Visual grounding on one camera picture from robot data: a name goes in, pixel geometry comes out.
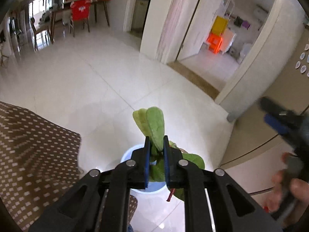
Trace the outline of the person's right hand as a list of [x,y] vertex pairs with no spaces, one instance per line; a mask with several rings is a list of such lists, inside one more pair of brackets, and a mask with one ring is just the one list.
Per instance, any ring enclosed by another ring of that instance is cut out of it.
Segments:
[[[272,177],[271,181],[274,184],[274,187],[272,191],[267,195],[264,204],[264,206],[266,206],[270,212],[277,211],[282,202],[283,176],[284,176],[284,170],[280,170]],[[290,213],[290,215],[283,222],[284,227],[288,227],[288,225],[293,225],[296,222],[298,222],[308,207],[309,189],[307,182],[293,178],[290,181],[289,191],[298,200],[298,203],[295,206],[295,209],[292,211],[292,213]]]

